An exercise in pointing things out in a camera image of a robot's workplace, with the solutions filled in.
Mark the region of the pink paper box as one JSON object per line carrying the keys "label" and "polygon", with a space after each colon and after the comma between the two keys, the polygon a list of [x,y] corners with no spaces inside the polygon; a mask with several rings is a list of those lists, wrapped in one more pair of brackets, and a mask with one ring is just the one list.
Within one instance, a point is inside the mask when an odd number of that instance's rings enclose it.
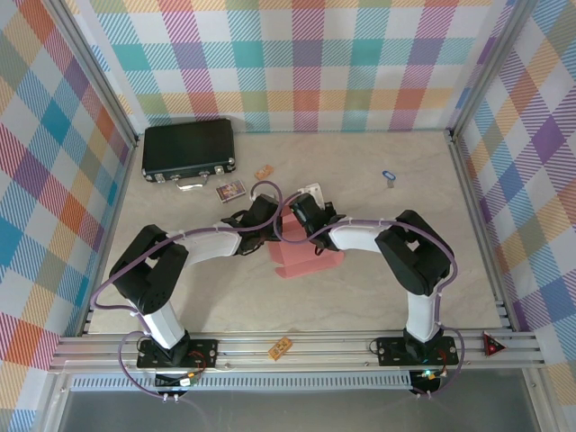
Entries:
{"label": "pink paper box", "polygon": [[[282,212],[282,234],[289,240],[300,240],[307,237],[305,229],[295,216],[285,207]],[[316,254],[316,247],[310,242],[299,245],[285,241],[267,244],[271,260],[278,264],[275,272],[283,279],[293,279],[311,275],[320,271],[340,266],[345,258],[344,252],[330,250]]]}

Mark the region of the purple card box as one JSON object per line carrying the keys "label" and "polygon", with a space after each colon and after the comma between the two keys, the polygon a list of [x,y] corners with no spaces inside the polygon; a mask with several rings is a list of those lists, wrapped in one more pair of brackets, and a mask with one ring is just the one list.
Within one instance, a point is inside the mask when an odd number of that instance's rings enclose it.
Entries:
{"label": "purple card box", "polygon": [[246,194],[246,188],[240,180],[219,185],[216,193],[222,203],[228,203]]}

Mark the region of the orange small box with print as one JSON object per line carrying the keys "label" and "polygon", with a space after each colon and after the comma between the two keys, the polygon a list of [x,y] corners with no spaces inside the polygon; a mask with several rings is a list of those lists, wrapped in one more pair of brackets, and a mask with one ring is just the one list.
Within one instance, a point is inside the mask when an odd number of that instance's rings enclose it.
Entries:
{"label": "orange small box with print", "polygon": [[269,350],[268,355],[274,361],[279,360],[293,346],[293,342],[288,337],[282,337]]}

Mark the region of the black briefcase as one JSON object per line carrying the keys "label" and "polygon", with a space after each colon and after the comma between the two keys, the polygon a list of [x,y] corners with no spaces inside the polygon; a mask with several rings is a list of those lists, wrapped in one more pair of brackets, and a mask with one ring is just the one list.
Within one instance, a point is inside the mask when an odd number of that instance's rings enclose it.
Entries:
{"label": "black briefcase", "polygon": [[203,187],[212,176],[234,172],[236,165],[229,119],[152,126],[144,132],[141,173],[150,183],[174,182],[187,191],[198,184],[182,185],[183,180],[201,178]]}

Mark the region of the black electronics board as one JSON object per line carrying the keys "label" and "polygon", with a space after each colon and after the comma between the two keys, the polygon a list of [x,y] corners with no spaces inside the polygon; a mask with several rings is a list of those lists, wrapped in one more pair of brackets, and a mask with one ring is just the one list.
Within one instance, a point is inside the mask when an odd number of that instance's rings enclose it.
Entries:
{"label": "black electronics board", "polygon": [[200,371],[175,376],[157,373],[154,378],[154,385],[157,387],[191,387],[196,385],[201,378],[202,373]]}
{"label": "black electronics board", "polygon": [[436,392],[444,378],[446,377],[446,370],[426,369],[422,371],[411,371],[410,377],[410,391],[414,394],[424,394]]}

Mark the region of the red triangle button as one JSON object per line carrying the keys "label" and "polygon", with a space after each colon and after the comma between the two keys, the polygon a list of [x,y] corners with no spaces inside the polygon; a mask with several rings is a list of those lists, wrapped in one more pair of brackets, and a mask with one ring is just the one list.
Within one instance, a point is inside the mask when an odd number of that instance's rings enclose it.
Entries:
{"label": "red triangle button", "polygon": [[499,342],[492,335],[483,332],[482,333],[483,350],[486,357],[492,357],[496,354],[507,349],[505,345]]}

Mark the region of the aluminium front frame rail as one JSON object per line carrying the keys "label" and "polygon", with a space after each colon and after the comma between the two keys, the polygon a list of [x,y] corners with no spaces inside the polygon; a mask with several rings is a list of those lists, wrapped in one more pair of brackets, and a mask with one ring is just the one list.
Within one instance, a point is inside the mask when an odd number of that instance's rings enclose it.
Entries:
{"label": "aluminium front frame rail", "polygon": [[[526,369],[544,366],[536,335],[508,329],[491,329],[489,334],[507,347],[486,357],[483,330],[447,331],[454,339],[459,363],[466,369]],[[303,331],[194,333],[194,339],[216,339],[216,365],[210,372],[344,372],[380,369],[375,350],[377,338],[402,337],[399,331]],[[281,338],[292,347],[274,361],[268,350]],[[55,372],[116,372],[122,360],[133,371],[139,356],[139,336],[87,334],[64,337],[58,343],[49,369]],[[406,370],[408,366],[387,366]]]}

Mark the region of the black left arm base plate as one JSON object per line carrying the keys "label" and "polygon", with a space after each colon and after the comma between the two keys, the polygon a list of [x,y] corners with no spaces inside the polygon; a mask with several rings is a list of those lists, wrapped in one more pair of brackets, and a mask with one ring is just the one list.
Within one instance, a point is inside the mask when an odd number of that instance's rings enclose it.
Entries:
{"label": "black left arm base plate", "polygon": [[144,368],[214,368],[218,354],[216,339],[184,338],[172,348],[164,348],[154,339],[142,339],[137,344],[137,367]]}

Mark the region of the aluminium side rail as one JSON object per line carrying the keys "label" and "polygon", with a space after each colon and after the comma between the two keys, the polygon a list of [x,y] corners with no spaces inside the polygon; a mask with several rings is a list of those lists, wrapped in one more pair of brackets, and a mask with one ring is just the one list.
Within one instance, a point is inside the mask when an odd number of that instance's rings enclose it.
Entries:
{"label": "aluminium side rail", "polygon": [[82,337],[85,334],[86,323],[88,322],[88,316],[94,309],[91,306],[91,296],[98,289],[98,287],[103,282],[105,276],[105,268],[108,262],[108,257],[113,244],[113,238],[115,235],[118,220],[122,212],[123,200],[130,182],[131,170],[133,169],[134,161],[136,158],[136,153],[139,148],[139,143],[136,142],[130,147],[128,153],[128,158],[126,166],[122,171],[121,180],[119,181],[119,186],[117,189],[117,194],[115,195],[112,212],[109,219],[109,223],[106,226],[103,235],[102,250],[98,253],[96,267],[94,269],[94,274],[91,276],[91,284],[89,289],[86,291],[85,298],[80,309],[77,324],[73,332],[74,337]]}
{"label": "aluminium side rail", "polygon": [[496,255],[491,248],[488,231],[485,225],[480,204],[477,200],[472,177],[470,176],[464,155],[450,129],[445,130],[445,140],[449,154],[454,164],[456,176],[463,192],[464,201],[467,207],[469,218],[478,244],[484,269],[487,273],[490,288],[493,292],[496,308],[499,311],[501,326],[509,331],[518,331],[518,320],[515,312],[510,308],[509,297],[504,284]]}

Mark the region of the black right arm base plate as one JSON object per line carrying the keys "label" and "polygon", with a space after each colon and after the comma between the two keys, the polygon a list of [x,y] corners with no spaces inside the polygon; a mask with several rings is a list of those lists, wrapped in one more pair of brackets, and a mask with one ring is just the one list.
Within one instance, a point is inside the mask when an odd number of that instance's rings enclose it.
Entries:
{"label": "black right arm base plate", "polygon": [[443,336],[425,355],[416,357],[405,346],[402,337],[378,337],[375,350],[379,366],[458,365],[459,355],[452,337]]}

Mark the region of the aluminium frame post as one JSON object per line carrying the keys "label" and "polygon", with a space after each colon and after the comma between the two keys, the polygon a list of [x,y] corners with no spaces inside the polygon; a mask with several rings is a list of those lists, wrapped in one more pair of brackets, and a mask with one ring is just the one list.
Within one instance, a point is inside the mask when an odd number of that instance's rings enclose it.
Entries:
{"label": "aluminium frame post", "polygon": [[114,124],[122,137],[133,148],[138,146],[138,135],[109,84],[104,71],[100,67],[95,54],[88,44],[84,34],[73,14],[69,11],[65,0],[41,0],[54,20],[63,38],[72,50],[76,61],[85,72],[86,77],[93,85],[100,97],[103,106],[108,110]]}
{"label": "aluminium frame post", "polygon": [[490,12],[480,33],[482,50],[473,56],[476,63],[463,85],[446,126],[445,132],[452,140],[463,134],[479,109],[482,98],[500,71],[537,2],[538,0],[494,0],[496,10]]}

